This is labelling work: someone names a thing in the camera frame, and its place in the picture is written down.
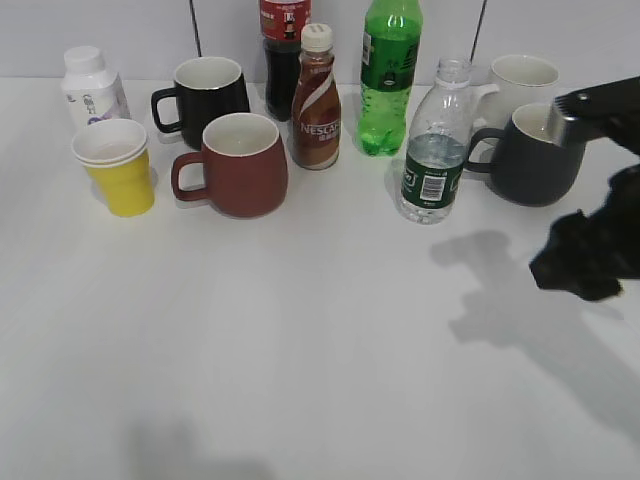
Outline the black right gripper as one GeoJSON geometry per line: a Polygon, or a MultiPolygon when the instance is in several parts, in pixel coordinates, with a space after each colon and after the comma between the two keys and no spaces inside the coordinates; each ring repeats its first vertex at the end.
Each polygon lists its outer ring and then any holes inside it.
{"type": "Polygon", "coordinates": [[[529,270],[539,289],[587,302],[619,296],[617,279],[638,280],[639,165],[609,179],[609,194],[591,216],[577,210],[555,221],[529,270]]]}

